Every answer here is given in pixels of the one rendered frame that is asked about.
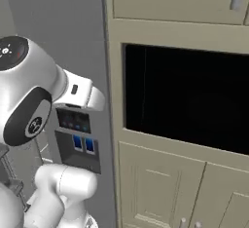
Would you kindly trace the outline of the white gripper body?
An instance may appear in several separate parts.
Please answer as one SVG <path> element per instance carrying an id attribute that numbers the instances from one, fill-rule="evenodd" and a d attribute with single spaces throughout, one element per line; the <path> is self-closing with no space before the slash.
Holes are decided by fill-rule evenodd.
<path id="1" fill-rule="evenodd" d="M 92 111 L 102 111 L 105 105 L 104 94 L 96 87 L 91 88 L 87 109 Z"/>

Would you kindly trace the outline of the beige panelled cupboard door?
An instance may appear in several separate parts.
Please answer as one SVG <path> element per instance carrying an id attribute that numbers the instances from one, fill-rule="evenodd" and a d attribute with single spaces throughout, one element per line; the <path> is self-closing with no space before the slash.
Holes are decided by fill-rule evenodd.
<path id="1" fill-rule="evenodd" d="M 128 143 L 119 156 L 124 228 L 179 228 L 192 216 L 204 162 Z"/>
<path id="2" fill-rule="evenodd" d="M 206 164 L 189 228 L 249 228 L 249 171 Z"/>

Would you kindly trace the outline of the dark grey metal bracket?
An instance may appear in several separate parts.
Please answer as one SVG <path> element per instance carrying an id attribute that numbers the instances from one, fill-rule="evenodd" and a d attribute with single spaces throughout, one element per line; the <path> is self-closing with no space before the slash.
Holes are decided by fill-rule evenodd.
<path id="1" fill-rule="evenodd" d="M 26 204 L 22 196 L 23 182 L 15 177 L 7 158 L 8 152 L 9 147 L 0 144 L 0 182 L 14 192 L 19 198 L 22 208 L 25 209 Z"/>

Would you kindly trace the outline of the beige tall cabinet frame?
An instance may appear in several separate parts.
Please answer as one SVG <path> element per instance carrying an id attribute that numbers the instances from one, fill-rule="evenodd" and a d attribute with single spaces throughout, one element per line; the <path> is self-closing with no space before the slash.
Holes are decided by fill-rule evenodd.
<path id="1" fill-rule="evenodd" d="M 114 15 L 113 0 L 106 0 L 106 14 L 118 227 L 124 228 L 120 194 L 120 143 L 133 144 L 204 162 L 200 184 L 207 163 L 249 171 L 249 156 L 126 129 L 122 45 L 131 43 L 161 47 L 198 48 L 249 55 L 249 26 L 118 19 Z"/>

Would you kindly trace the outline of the grey fridge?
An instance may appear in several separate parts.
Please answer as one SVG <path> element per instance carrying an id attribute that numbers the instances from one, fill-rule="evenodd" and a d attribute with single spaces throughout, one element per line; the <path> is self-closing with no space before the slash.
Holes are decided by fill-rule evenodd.
<path id="1" fill-rule="evenodd" d="M 14 33 L 37 42 L 58 64 L 90 78 L 110 96 L 105 0 L 8 0 Z M 95 195 L 86 201 L 99 228 L 118 228 L 110 104 L 92 112 L 101 174 Z"/>

